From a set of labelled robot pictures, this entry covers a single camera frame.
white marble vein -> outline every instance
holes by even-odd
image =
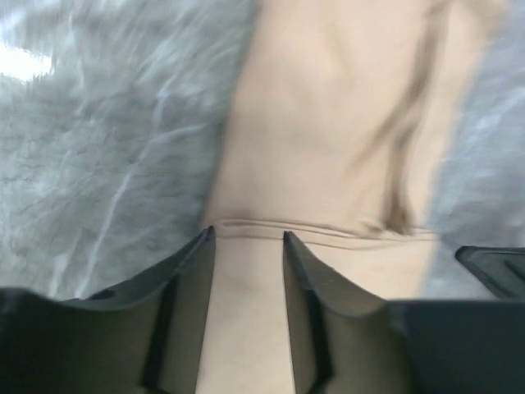
[[[86,296],[199,229],[256,0],[0,0],[0,285]]]

beige fabric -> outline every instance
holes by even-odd
[[[216,272],[199,394],[291,394],[281,238],[416,296],[433,176],[496,0],[263,0],[206,224]]]

beige hoodie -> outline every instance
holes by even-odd
[[[218,240],[199,394],[294,392],[284,230],[379,296],[418,295],[433,177],[505,2],[261,6],[205,223]]]

marble floor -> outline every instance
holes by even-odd
[[[254,0],[0,0],[0,285],[85,296],[199,229]]]
[[[86,296],[199,229],[257,0],[0,0],[0,286]],[[525,0],[464,104],[426,296],[458,244],[525,246]]]

gray marble floor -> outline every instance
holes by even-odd
[[[257,0],[0,0],[0,286],[85,296],[199,227]],[[467,102],[425,295],[486,297],[454,245],[525,245],[525,0]]]
[[[254,0],[0,0],[0,286],[85,296],[199,229]]]

